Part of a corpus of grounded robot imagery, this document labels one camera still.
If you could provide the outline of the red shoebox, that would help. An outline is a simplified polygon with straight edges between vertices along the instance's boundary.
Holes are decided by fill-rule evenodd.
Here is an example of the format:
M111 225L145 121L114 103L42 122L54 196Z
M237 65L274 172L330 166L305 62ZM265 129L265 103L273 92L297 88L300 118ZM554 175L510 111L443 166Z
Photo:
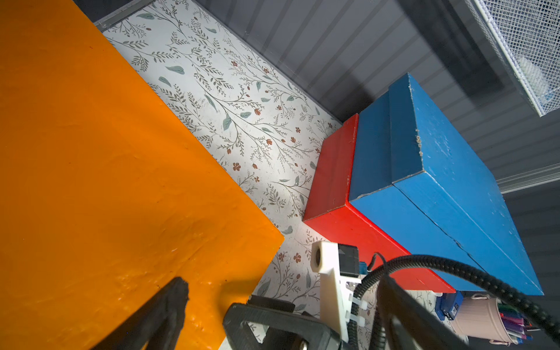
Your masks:
M434 255L462 260L449 237L394 185L351 200L360 127L366 113L356 114L322 145L303 218L307 226L338 244L356 246L361 261L379 253L387 260Z

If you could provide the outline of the orange shoebox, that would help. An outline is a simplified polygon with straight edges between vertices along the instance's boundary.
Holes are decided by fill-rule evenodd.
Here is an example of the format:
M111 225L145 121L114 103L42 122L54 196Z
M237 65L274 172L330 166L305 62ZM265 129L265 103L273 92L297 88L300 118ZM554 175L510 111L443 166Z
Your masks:
M91 349L172 279L218 349L283 236L71 1L1 3L1 348Z

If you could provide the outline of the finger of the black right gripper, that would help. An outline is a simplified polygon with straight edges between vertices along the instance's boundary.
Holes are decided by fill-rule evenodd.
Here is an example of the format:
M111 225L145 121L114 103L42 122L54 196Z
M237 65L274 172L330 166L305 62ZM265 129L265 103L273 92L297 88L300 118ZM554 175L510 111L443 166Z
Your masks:
M252 295L232 304L223 319L232 349L349 349L341 335L309 313L296 314L295 305Z

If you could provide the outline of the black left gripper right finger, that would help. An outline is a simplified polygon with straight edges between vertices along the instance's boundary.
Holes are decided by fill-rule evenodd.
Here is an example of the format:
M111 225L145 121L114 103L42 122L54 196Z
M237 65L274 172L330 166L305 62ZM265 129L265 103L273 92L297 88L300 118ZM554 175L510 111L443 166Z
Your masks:
M376 348L469 349L390 277L376 292Z

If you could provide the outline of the blue shoebox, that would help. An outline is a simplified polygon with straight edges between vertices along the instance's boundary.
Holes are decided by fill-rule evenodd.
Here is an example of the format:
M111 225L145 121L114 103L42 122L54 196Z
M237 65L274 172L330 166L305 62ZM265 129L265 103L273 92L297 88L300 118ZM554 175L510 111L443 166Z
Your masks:
M359 114L349 202L413 255L543 294L493 174L409 74Z

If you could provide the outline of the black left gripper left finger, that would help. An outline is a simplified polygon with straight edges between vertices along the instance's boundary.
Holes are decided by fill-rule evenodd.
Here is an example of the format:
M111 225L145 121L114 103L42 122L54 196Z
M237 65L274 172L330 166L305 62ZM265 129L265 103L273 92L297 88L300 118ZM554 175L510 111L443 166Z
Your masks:
M188 283L173 278L94 349L175 349L185 323Z

